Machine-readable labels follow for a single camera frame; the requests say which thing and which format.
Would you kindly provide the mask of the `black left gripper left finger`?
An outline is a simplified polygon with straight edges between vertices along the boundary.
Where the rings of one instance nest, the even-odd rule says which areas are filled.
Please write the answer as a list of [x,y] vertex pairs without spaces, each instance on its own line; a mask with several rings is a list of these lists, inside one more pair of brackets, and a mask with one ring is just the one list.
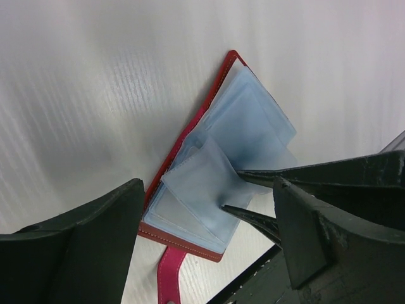
[[2,303],[120,303],[145,198],[132,179],[1,236]]

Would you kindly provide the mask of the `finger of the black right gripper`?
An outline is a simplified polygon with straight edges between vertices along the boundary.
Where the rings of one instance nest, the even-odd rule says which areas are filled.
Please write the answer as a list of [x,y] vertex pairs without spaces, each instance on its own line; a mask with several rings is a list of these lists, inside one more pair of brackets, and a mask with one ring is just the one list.
[[272,188],[281,177],[319,200],[386,227],[404,226],[404,151],[389,151],[279,170],[239,170],[239,177]]
[[276,246],[282,249],[276,218],[230,205],[224,205],[221,209],[239,220],[250,224]]

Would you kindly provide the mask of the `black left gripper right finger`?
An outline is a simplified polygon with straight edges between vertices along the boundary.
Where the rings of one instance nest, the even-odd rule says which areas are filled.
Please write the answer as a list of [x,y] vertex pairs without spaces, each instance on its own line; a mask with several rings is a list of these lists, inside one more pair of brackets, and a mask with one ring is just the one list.
[[273,196],[301,303],[404,303],[404,231],[352,215],[283,178]]

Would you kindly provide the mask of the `red leather card holder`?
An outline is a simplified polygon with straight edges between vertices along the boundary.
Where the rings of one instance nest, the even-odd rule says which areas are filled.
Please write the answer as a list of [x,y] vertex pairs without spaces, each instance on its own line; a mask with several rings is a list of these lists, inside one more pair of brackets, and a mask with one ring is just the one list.
[[164,244],[158,301],[179,303],[186,255],[219,262],[239,224],[221,208],[247,208],[268,189],[238,170],[293,167],[296,130],[239,53],[227,53],[206,99],[175,141],[145,198],[139,234]]

